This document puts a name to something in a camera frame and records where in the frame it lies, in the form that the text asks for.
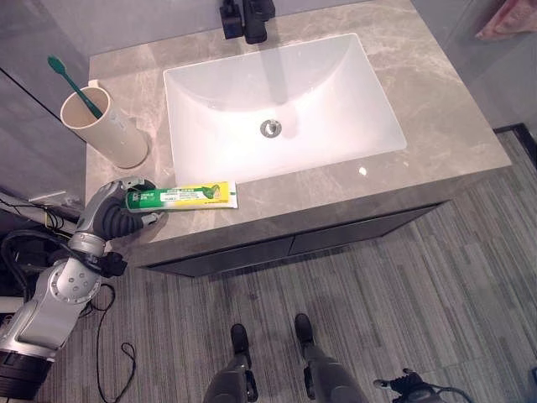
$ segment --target floor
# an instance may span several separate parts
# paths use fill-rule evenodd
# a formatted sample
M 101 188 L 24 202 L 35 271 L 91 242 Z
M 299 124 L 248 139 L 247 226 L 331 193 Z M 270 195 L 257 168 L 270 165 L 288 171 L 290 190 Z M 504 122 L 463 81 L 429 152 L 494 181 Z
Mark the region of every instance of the floor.
M 306 402 L 292 328 L 303 311 L 371 402 L 395 397 L 372 382 L 403 367 L 476 402 L 536 402 L 537 174 L 511 133 L 499 137 L 514 167 L 384 238 L 195 280 L 130 270 L 103 328 L 108 395 L 128 376 L 130 341 L 138 372 L 124 402 L 202 402 L 241 322 L 259 401 Z M 99 401 L 99 317 L 77 323 L 38 402 Z

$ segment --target vanity cabinet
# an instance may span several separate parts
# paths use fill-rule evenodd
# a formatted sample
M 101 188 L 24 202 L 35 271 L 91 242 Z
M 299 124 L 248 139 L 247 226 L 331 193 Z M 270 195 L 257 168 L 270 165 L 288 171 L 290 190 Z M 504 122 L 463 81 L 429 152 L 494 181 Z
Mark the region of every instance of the vanity cabinet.
M 440 203 L 417 207 L 381 217 L 346 222 L 329 228 L 318 228 L 304 233 L 290 234 L 282 238 L 268 239 L 232 249 L 216 250 L 207 254 L 151 264 L 145 267 L 149 270 L 188 277 L 240 269 L 288 256 L 307 254 L 316 250 L 382 237 L 407 222 L 434 210 L 439 205 Z

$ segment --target pink towel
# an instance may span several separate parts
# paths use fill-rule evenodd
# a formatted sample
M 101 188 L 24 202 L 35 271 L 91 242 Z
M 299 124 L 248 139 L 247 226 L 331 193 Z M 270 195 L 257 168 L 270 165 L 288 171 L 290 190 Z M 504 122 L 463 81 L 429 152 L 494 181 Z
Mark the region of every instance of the pink towel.
M 476 37 L 506 39 L 527 31 L 537 31 L 537 0 L 507 0 Z

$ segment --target green toothbrush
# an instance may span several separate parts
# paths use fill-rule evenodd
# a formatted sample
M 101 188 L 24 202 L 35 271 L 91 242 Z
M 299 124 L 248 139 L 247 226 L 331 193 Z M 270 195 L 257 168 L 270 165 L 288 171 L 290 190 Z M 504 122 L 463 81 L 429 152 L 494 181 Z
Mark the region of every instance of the green toothbrush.
M 91 113 L 93 113 L 93 116 L 95 116 L 97 119 L 100 118 L 102 116 L 102 112 L 99 110 L 96 104 L 93 103 L 90 98 L 88 98 L 84 94 L 84 92 L 82 92 L 81 89 L 75 84 L 75 82 L 72 81 L 71 78 L 67 75 L 67 73 L 65 72 L 65 66 L 61 62 L 61 60 L 54 55 L 50 55 L 47 60 L 49 62 L 49 66 L 52 67 L 52 70 L 54 70 L 56 73 L 63 76 L 67 80 L 69 85 L 73 88 L 73 90 L 75 90 L 81 100 L 84 101 L 87 108 L 91 111 Z

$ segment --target white sink basin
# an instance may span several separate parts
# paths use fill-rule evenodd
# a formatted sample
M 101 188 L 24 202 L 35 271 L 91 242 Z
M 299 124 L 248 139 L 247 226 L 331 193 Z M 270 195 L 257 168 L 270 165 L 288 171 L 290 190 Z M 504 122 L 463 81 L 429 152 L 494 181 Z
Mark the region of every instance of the white sink basin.
M 355 34 L 169 69 L 164 85 L 178 185 L 254 181 L 406 147 Z M 269 119 L 281 125 L 276 137 L 262 134 Z

